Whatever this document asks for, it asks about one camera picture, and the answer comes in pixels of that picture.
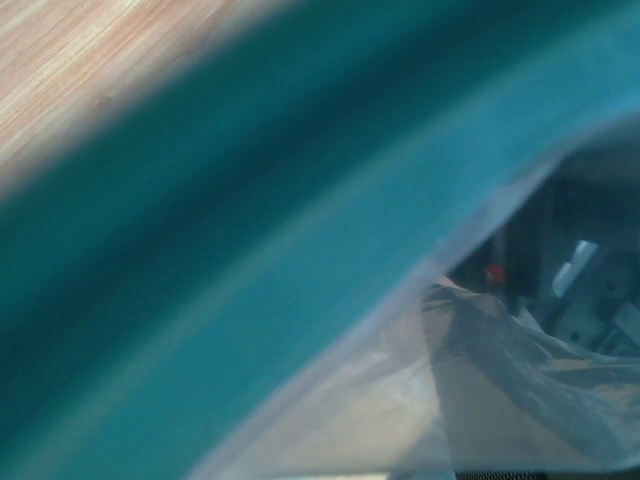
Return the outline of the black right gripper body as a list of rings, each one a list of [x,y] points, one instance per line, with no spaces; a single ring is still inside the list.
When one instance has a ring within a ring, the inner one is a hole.
[[[638,146],[573,152],[449,277],[564,342],[638,356]]]

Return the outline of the blue zip top bag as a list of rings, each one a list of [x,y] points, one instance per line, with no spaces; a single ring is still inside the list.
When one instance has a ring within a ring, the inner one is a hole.
[[[1,475],[180,479],[639,91],[635,1],[298,1],[1,204]]]

